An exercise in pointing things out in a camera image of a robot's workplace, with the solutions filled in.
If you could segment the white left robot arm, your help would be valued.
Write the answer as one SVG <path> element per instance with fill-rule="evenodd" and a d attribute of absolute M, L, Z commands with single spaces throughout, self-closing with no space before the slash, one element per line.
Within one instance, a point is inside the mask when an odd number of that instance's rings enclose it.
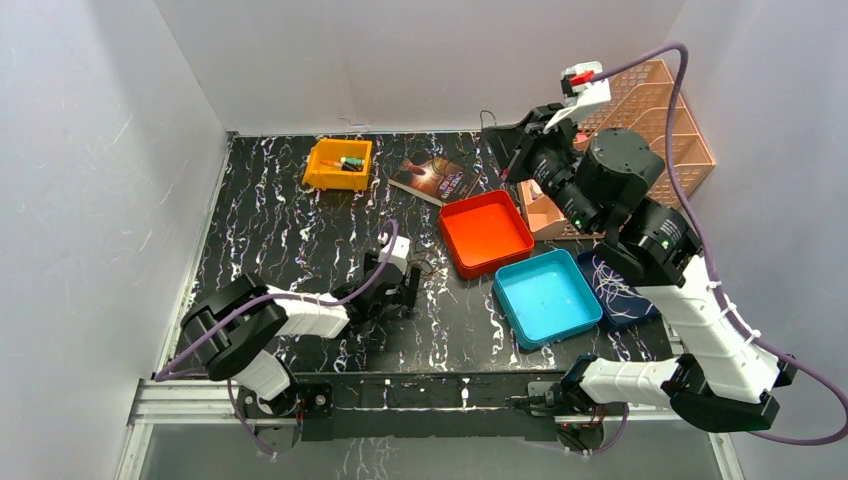
<path fill-rule="evenodd" d="M 400 309 L 414 306 L 422 270 L 396 259 L 365 255 L 361 279 L 324 294 L 283 291 L 242 274 L 192 307 L 180 322 L 209 379 L 234 380 L 253 391 L 275 416 L 294 411 L 300 387 L 288 366 L 267 351 L 276 337 L 334 339 L 358 335 Z"/>

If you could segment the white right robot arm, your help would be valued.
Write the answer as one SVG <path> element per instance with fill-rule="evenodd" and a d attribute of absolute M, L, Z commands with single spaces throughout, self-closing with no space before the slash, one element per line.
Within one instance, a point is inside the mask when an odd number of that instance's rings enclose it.
<path fill-rule="evenodd" d="M 772 390 L 791 384 L 796 371 L 735 329 L 729 305 L 715 298 L 699 235 L 677 209 L 649 196 L 663 158 L 625 128 L 604 129 L 578 150 L 574 122 L 545 131 L 552 116 L 537 108 L 517 124 L 484 128 L 481 137 L 506 182 L 536 182 L 575 229 L 600 235 L 596 256 L 658 309 L 684 351 L 653 362 L 583 356 L 548 404 L 577 414 L 644 404 L 707 432 L 770 429 L 780 409 Z"/>

